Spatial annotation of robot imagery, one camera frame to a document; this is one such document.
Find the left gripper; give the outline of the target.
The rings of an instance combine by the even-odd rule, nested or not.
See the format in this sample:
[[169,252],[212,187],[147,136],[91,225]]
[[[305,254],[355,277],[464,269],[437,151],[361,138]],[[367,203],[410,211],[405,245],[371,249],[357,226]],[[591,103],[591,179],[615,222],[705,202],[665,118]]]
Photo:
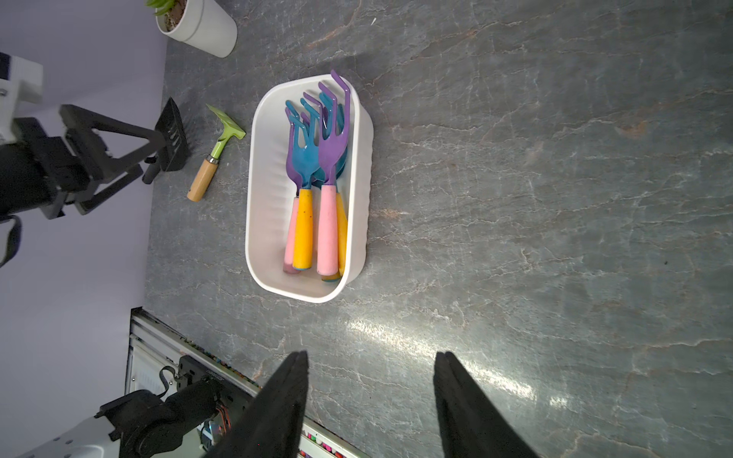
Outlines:
[[[98,184],[77,193],[74,206],[87,215],[143,175],[139,162],[166,146],[162,133],[64,104],[59,114],[66,141],[91,172],[125,172],[98,193]],[[65,215],[74,191],[74,155],[35,118],[17,118],[19,141],[1,147],[1,216],[38,209],[47,219]]]

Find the small purple rake pink handle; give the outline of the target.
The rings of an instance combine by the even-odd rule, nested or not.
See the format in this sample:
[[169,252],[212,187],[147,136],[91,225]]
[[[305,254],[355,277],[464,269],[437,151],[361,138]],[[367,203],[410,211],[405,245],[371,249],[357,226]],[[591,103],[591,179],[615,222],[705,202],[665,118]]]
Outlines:
[[328,137],[322,137],[319,145],[319,164],[326,173],[326,181],[321,188],[318,228],[317,271],[322,276],[333,276],[339,272],[338,258],[338,214],[337,214],[337,165],[349,145],[351,90],[339,74],[332,70],[334,81],[345,92],[345,121],[338,130],[338,99],[325,84],[319,88],[328,95],[332,116],[328,120],[331,129]]

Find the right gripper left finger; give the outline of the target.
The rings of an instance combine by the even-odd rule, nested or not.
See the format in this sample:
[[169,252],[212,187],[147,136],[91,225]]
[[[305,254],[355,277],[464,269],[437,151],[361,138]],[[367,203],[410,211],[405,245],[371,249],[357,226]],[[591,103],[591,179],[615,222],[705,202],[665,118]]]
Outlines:
[[308,391],[306,351],[289,354],[208,457],[296,457]]

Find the green rake wooden handle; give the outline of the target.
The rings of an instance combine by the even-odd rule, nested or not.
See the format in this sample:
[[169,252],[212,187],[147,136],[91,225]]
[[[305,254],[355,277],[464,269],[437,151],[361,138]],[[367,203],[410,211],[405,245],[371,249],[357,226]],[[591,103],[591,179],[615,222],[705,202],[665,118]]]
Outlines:
[[189,189],[187,198],[191,200],[191,202],[200,202],[204,197],[205,192],[218,170],[221,154],[223,153],[229,139],[232,139],[232,137],[243,139],[246,135],[244,128],[242,128],[227,113],[209,104],[207,104],[207,108],[214,113],[219,120],[221,120],[221,123],[223,124],[223,132],[217,139],[211,153],[202,162],[202,166],[200,166],[200,169]]

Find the teal rake yellow handle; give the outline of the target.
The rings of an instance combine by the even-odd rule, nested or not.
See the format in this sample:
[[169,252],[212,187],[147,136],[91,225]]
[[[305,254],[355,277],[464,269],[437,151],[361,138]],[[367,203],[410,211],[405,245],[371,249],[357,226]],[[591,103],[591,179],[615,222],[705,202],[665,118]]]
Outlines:
[[[323,115],[323,120],[326,125],[326,135],[330,135],[331,129],[328,127],[328,118],[332,118],[333,116],[333,110],[331,108],[330,98],[325,93],[320,93],[319,95],[320,101],[324,104],[324,107],[328,111],[328,116]],[[343,104],[337,104],[338,110],[337,110],[337,126],[339,128],[339,131],[342,131],[344,129],[345,124],[345,113],[344,113],[344,106]],[[343,174],[343,171],[345,170],[347,162],[347,149],[343,152],[341,155],[341,158],[337,162],[337,174],[336,179],[338,180],[341,175]],[[345,272],[346,267],[346,253],[347,253],[347,214],[344,206],[344,200],[342,198],[342,195],[338,191],[337,187],[337,193],[336,193],[336,200],[337,200],[337,217],[338,217],[338,267],[339,271],[338,273],[331,275],[331,276],[322,276],[323,282],[336,282],[337,280],[340,280],[343,277],[343,274]]]
[[[286,101],[287,105],[296,110],[291,101]],[[296,110],[300,117],[300,120],[296,121],[296,123],[302,129],[301,133],[299,133],[298,144],[305,148],[302,159],[299,162],[300,173],[304,178],[304,186],[299,194],[294,255],[294,267],[299,271],[307,270],[312,265],[314,214],[311,179],[320,168],[319,147],[318,141],[316,140],[319,133],[320,114],[307,103],[305,103],[305,110],[310,112],[310,122],[308,125],[303,123],[301,115]]]

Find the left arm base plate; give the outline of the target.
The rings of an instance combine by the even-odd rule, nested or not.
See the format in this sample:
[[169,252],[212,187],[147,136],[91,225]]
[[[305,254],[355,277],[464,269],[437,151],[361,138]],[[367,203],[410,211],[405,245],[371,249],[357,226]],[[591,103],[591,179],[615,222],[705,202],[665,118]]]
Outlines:
[[191,355],[179,359],[177,393],[186,414],[186,425],[196,426],[205,452],[217,445],[241,419],[254,397],[246,390],[211,370]]

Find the white plastic storage box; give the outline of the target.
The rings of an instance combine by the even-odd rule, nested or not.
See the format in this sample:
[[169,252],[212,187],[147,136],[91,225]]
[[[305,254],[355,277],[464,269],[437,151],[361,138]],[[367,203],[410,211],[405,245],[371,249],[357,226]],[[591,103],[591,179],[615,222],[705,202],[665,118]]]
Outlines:
[[335,299],[367,254],[374,128],[336,72],[278,85],[251,129],[245,254],[265,290]]

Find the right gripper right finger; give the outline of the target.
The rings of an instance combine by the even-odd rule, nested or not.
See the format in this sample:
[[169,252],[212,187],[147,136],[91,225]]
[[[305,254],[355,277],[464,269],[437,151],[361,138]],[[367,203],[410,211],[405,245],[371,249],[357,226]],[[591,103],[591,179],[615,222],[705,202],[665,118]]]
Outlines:
[[536,457],[450,351],[434,362],[434,395],[446,457]]

